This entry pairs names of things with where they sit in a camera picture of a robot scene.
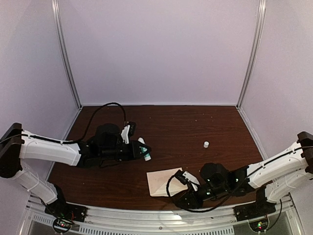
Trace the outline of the beige envelope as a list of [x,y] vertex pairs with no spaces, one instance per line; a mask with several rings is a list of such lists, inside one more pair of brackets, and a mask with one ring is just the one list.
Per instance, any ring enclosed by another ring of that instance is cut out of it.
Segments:
[[[182,168],[173,168],[168,170],[147,172],[147,182],[151,197],[167,197],[166,185],[171,176]],[[188,186],[183,185],[179,180],[173,178],[169,185],[170,195],[175,195],[181,191],[187,190]]]

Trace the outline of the white glue stick cap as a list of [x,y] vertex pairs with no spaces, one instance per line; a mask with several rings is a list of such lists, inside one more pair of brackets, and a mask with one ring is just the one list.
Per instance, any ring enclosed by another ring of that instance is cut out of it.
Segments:
[[210,143],[209,143],[208,141],[205,141],[205,142],[203,143],[203,147],[204,147],[204,148],[208,148],[209,145],[210,145]]

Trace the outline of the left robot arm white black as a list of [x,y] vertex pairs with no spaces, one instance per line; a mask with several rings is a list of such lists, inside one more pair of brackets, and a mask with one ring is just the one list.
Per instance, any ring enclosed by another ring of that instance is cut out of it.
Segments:
[[70,206],[57,187],[43,179],[25,162],[26,159],[52,161],[89,168],[103,168],[104,161],[151,160],[151,148],[142,138],[132,140],[136,123],[123,129],[112,123],[97,127],[87,141],[62,141],[37,136],[14,123],[0,140],[0,176],[16,180],[27,191],[37,195],[59,216],[66,217]]

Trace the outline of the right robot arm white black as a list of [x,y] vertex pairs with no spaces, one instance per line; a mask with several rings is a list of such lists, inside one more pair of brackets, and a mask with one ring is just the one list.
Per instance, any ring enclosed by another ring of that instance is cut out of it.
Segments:
[[298,140],[281,153],[262,162],[230,171],[222,164],[206,163],[200,170],[204,184],[188,172],[178,170],[175,178],[189,189],[174,204],[181,209],[200,212],[206,200],[226,200],[256,191],[258,200],[251,212],[261,216],[270,205],[313,178],[313,136],[301,132]]

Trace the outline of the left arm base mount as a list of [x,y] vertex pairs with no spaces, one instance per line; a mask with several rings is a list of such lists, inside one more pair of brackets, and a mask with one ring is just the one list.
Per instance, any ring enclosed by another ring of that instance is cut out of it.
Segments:
[[58,208],[51,204],[43,203],[45,213],[55,217],[52,222],[52,228],[59,234],[69,232],[75,225],[75,222],[84,222],[87,215],[87,207],[66,203],[64,207]]

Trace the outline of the green white glue stick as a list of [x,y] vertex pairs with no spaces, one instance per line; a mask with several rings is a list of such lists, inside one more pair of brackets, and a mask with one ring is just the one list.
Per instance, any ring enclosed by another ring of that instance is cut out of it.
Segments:
[[[144,139],[143,139],[142,137],[139,137],[139,138],[138,138],[138,141],[139,141],[141,144],[143,144],[143,145],[146,144],[145,141],[144,141]],[[150,160],[151,160],[150,151],[149,151],[146,147],[144,147],[144,146],[141,146],[140,149],[141,149],[141,153],[144,153],[144,154],[145,154],[145,155],[144,155],[144,160],[145,160],[145,161],[150,161]]]

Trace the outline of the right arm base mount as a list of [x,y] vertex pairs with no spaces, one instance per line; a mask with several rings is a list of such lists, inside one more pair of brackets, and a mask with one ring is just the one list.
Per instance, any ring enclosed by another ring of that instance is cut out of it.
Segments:
[[238,222],[247,220],[250,229],[260,234],[269,228],[268,215],[276,212],[276,206],[272,203],[258,204],[253,202],[235,206],[234,212]]

